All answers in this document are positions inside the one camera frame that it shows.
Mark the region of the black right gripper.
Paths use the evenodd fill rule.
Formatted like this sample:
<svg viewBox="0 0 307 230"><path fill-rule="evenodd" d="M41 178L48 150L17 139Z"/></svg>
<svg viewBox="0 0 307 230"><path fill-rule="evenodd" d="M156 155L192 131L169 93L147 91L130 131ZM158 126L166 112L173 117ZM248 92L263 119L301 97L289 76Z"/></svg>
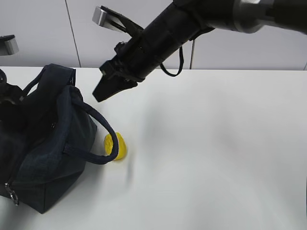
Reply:
<svg viewBox="0 0 307 230"><path fill-rule="evenodd" d="M143 82L158 67L158 57L146 45L119 42L114 50L116 55L99 68L103 76L93 91L97 102L137 87L137 82Z"/></svg>

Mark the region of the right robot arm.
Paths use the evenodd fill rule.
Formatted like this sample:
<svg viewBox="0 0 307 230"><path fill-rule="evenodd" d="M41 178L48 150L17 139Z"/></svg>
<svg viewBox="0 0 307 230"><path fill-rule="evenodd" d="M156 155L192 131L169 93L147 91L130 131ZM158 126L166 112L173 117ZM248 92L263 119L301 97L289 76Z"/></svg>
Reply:
<svg viewBox="0 0 307 230"><path fill-rule="evenodd" d="M115 47L115 56L101 67L102 78L94 98L109 97L134 88L174 52L202 34L224 29L251 34L273 26L307 32L304 0L174 0L147 27L105 6L96 7L93 21L104 28L130 35Z"/></svg>

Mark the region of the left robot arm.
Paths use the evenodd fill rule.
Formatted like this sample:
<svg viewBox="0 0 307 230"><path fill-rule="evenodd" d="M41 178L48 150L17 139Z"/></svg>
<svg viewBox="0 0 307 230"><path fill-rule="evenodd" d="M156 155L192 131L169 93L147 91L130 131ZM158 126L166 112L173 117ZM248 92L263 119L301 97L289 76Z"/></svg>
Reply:
<svg viewBox="0 0 307 230"><path fill-rule="evenodd" d="M24 94L17 85L7 82L7 76L0 70L0 122L4 127L13 130L22 130L26 126L21 102Z"/></svg>

